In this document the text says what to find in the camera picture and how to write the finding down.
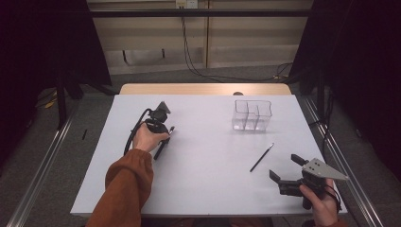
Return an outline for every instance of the clear plastic container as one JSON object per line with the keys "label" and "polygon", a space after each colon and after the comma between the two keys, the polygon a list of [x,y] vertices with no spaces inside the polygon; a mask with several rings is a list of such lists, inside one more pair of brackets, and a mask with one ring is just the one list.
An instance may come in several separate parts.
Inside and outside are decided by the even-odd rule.
{"label": "clear plastic container", "polygon": [[264,100],[236,100],[233,129],[265,131],[271,118],[271,102]]}

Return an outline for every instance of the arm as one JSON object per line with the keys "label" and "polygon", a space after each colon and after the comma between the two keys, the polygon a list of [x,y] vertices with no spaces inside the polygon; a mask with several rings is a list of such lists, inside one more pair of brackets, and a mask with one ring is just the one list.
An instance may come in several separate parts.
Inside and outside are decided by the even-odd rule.
{"label": "arm", "polygon": [[[328,193],[335,195],[333,191],[333,180],[326,179]],[[347,223],[337,216],[337,204],[333,198],[323,195],[318,198],[307,186],[300,185],[300,190],[312,202],[313,219],[318,227],[346,227]]]}
{"label": "arm", "polygon": [[106,174],[106,191],[86,226],[140,226],[141,208],[150,195],[153,180],[151,155],[167,133],[154,134],[143,124],[132,150],[113,163]]}

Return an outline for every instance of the dark background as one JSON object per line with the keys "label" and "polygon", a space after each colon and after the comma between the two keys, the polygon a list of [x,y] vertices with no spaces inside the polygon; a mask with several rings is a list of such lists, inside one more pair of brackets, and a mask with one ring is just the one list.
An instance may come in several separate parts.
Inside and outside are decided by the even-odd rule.
{"label": "dark background", "polygon": [[111,84],[85,0],[3,0],[0,7],[0,165],[35,114],[37,96],[62,78],[79,98],[80,77]]}
{"label": "dark background", "polygon": [[400,180],[401,3],[318,0],[313,8],[338,16],[308,19],[290,74],[304,94],[328,85]]}

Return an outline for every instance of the person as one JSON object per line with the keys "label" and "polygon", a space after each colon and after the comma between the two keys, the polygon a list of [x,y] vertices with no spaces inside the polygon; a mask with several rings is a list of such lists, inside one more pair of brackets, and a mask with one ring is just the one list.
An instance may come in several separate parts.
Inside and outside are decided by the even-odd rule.
{"label": "person", "polygon": [[[141,208],[150,196],[153,181],[150,152],[168,137],[168,133],[153,133],[146,124],[141,125],[132,140],[133,149],[110,165],[105,179],[106,190],[86,227],[141,226]],[[332,186],[333,181],[327,180],[327,184]],[[331,197],[319,199],[304,185],[300,186],[300,190],[312,203],[317,226],[346,226],[338,219],[336,203]],[[193,224],[192,218],[185,221],[180,225]],[[261,226],[257,218],[233,218],[230,222],[232,226]]]}

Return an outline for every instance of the hand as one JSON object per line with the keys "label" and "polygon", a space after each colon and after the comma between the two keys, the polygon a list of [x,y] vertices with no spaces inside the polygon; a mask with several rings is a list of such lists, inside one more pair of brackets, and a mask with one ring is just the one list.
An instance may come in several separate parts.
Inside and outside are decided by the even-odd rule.
{"label": "hand", "polygon": [[[327,185],[333,187],[333,180],[326,179]],[[332,188],[325,188],[328,193],[336,196]],[[315,224],[318,226],[328,226],[339,221],[337,217],[337,204],[336,201],[327,194],[322,194],[319,198],[316,194],[307,186],[300,185],[300,190],[312,202],[313,219]]]}
{"label": "hand", "polygon": [[162,140],[166,140],[169,137],[168,133],[153,133],[148,129],[147,124],[142,123],[138,131],[133,137],[132,147],[138,148],[146,152],[151,152],[157,147]]}

